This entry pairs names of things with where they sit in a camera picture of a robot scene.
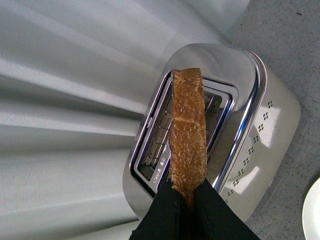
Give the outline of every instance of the stainless steel toaster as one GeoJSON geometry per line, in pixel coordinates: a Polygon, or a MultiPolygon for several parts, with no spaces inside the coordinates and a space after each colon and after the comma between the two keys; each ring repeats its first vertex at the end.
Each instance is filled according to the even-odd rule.
{"type": "Polygon", "coordinates": [[[245,221],[276,174],[298,126],[301,108],[256,54],[233,46],[190,44],[169,59],[128,156],[122,180],[124,195],[142,219],[166,179],[171,72],[188,68],[200,68],[203,78],[206,178],[245,221]]]}

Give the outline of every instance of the white plate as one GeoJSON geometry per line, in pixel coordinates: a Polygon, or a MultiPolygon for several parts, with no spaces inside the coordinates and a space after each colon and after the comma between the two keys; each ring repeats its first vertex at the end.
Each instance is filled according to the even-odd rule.
{"type": "Polygon", "coordinates": [[[320,178],[312,185],[304,200],[302,225],[306,240],[320,240],[320,178]]]}

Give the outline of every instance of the toaster top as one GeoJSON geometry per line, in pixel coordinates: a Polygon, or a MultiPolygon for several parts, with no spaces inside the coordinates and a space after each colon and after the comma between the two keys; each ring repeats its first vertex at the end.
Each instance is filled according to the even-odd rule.
{"type": "Polygon", "coordinates": [[[170,150],[171,82],[174,69],[200,68],[205,92],[208,181],[219,192],[230,173],[242,137],[266,89],[266,70],[248,51],[224,45],[191,44],[167,62],[151,97],[123,173],[128,203],[143,217],[166,175],[170,150]]]}

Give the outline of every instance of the countertop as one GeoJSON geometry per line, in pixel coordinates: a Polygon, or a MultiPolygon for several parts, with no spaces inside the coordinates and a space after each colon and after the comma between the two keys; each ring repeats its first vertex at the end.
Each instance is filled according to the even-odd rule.
{"type": "Polygon", "coordinates": [[[292,143],[246,224],[262,240],[303,240],[304,199],[320,177],[320,1],[251,0],[232,44],[259,55],[301,104],[292,143]]]}

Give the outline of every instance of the white curtain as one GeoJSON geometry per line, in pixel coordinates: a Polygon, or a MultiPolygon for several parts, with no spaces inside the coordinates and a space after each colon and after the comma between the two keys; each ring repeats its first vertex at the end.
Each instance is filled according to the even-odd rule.
{"type": "Polygon", "coordinates": [[[1,0],[0,239],[136,220],[123,169],[170,56],[227,43],[249,0],[1,0]]]}

